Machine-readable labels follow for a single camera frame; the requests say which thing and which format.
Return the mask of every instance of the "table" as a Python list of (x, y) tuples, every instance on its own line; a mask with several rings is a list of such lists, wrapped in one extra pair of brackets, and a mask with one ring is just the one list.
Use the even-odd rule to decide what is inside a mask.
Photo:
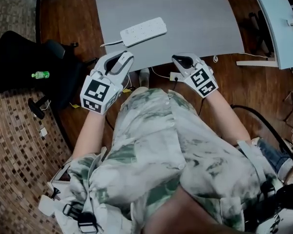
[(128, 50), (131, 71), (171, 62), (171, 56), (193, 52), (200, 57), (244, 51), (240, 31), (228, 0), (96, 0), (104, 42), (121, 39), (120, 31), (161, 17), (165, 35), (132, 47), (106, 46), (106, 52)]
[(269, 66), (280, 69), (293, 67), (293, 27), (287, 20), (293, 19), (288, 0), (257, 0), (265, 16), (275, 53), (275, 60), (237, 61), (239, 66)]

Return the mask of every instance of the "green and white shirt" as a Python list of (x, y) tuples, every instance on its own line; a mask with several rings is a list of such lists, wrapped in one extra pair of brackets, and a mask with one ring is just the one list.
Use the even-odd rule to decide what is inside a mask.
[[(277, 182), (260, 150), (251, 149), (266, 179)], [(254, 165), (173, 91), (149, 89), (131, 96), (118, 115), (109, 155), (102, 163), (96, 157), (72, 161), (62, 203), (85, 207), (89, 191), (101, 233), (140, 233), (179, 185), (217, 222), (243, 231), (243, 209), (261, 192)], [(94, 160), (98, 164), (88, 175)], [(64, 233), (80, 233), (77, 221), (55, 214)]]

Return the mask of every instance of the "wooden floor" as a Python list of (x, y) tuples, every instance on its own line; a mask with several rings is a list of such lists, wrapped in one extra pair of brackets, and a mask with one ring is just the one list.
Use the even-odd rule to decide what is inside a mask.
[[(258, 12), (256, 0), (229, 0), (238, 23), (248, 18), (250, 12)], [(240, 29), (245, 51), (256, 45), (255, 37), (244, 29)], [(81, 60), (100, 57), (104, 49), (100, 23), (95, 0), (43, 0), (41, 4), (41, 38), (42, 42), (54, 39), (63, 44), (77, 41), (79, 47), (76, 55)], [(258, 59), (246, 55), (234, 54), (218, 56), (219, 61), (214, 63), (212, 57), (203, 58), (214, 70), (219, 91), (230, 104), (239, 104), (252, 107), (259, 111), (279, 132), (287, 139), (291, 139), (291, 127), (281, 119), (291, 110), (291, 106), (282, 102), (289, 91), (293, 91), (293, 75), (290, 70), (278, 70), (269, 67), (237, 67), (237, 60)], [(155, 71), (168, 76), (174, 70), (172, 64), (155, 67)], [(158, 77), (151, 73), (150, 87), (172, 89), (174, 82)], [(176, 91), (182, 94), (193, 104), (197, 111), (201, 106), (201, 98), (182, 83), (178, 83)], [(123, 94), (109, 109), (107, 117), (112, 125), (115, 124), (121, 104), (129, 94)], [(256, 118), (241, 109), (236, 110), (242, 122), (252, 137), (261, 136), (273, 143), (269, 131)], [(60, 117), (68, 137), (75, 145), (81, 127), (84, 123), (87, 110), (67, 108), (60, 112)], [(208, 105), (204, 104), (201, 118), (217, 132), (214, 120), (209, 112)], [(108, 148), (111, 145), (112, 130), (106, 124), (103, 144)]]

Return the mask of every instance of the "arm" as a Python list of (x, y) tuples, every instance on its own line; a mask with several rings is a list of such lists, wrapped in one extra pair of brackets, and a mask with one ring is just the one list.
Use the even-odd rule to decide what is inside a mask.
[(73, 159), (91, 153), (100, 153), (104, 123), (105, 114), (100, 115), (93, 112), (88, 113), (73, 152)]
[(233, 146), (237, 145), (238, 140), (251, 142), (248, 131), (218, 90), (208, 95), (206, 100), (209, 102), (223, 140)]

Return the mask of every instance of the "green bottle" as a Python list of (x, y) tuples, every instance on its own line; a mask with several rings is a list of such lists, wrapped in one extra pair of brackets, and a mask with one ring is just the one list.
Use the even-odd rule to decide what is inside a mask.
[(43, 79), (43, 78), (47, 79), (50, 77), (50, 73), (48, 71), (43, 71), (43, 72), (37, 71), (36, 73), (31, 74), (31, 77), (35, 79)]

